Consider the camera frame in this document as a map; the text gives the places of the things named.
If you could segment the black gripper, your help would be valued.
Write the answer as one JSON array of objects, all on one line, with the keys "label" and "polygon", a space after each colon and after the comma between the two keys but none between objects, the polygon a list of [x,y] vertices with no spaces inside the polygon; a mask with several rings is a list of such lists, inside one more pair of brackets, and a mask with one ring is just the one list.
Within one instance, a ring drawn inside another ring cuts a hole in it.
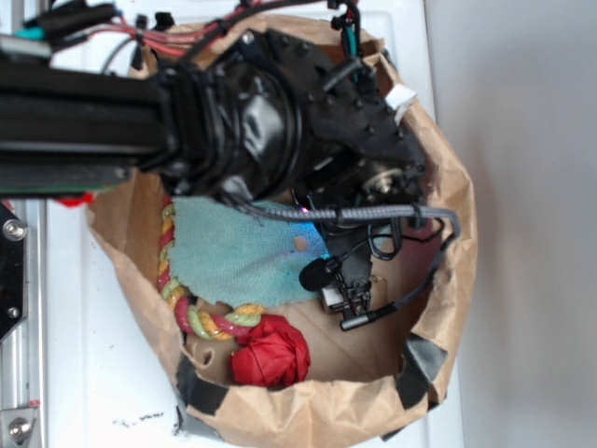
[{"label": "black gripper", "polygon": [[340,264],[337,310],[347,322],[394,312],[370,307],[371,264],[395,257],[402,224],[421,226],[426,162],[396,122],[362,58],[332,61],[280,32],[246,32],[232,47],[232,203],[256,217],[311,221]]}]

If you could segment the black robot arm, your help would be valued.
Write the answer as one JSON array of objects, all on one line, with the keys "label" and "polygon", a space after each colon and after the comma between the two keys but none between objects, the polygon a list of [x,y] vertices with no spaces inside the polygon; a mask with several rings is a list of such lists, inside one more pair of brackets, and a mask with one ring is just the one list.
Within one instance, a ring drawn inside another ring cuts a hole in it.
[{"label": "black robot arm", "polygon": [[368,307],[374,230],[424,217],[426,162],[363,58],[334,62],[273,30],[245,32],[206,68],[167,62],[146,79],[54,69],[50,54],[1,39],[4,197],[78,198],[155,173],[173,196],[315,223],[331,258],[300,281],[339,287],[343,329],[398,308]]}]

